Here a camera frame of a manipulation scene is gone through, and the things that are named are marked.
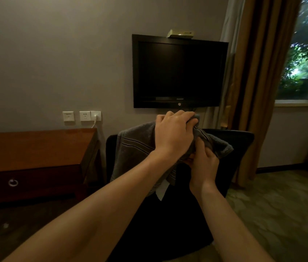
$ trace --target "window sill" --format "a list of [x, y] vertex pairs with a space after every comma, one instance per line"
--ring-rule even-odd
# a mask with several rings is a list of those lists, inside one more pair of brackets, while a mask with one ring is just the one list
[[275, 100], [274, 106], [308, 106], [308, 100]]

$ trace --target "black chair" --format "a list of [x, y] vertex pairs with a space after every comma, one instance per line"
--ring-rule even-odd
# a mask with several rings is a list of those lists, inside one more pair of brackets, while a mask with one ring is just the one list
[[[253, 133], [205, 129], [205, 132], [227, 141], [234, 151], [220, 160], [216, 186], [225, 197], [235, 171]], [[106, 142], [107, 181], [113, 173], [117, 135]], [[190, 167], [179, 164], [176, 185], [169, 185], [160, 201], [156, 194], [144, 199], [108, 261], [163, 261], [197, 251], [212, 243], [213, 237], [198, 202], [189, 190]]]

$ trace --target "desk drawer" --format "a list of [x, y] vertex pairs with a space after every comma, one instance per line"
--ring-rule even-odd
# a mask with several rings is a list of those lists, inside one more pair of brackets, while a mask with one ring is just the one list
[[0, 172], [0, 194], [82, 184], [79, 165]]

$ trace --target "brown curtain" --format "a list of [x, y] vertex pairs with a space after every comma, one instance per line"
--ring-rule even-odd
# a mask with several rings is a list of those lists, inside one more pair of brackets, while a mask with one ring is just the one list
[[226, 108], [229, 129], [255, 134], [236, 174], [240, 186], [256, 176], [300, 3], [245, 0]]

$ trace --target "television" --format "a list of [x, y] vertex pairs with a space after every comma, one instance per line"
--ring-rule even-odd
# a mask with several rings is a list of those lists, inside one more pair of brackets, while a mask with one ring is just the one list
[[218, 106], [228, 43], [132, 35], [134, 108]]

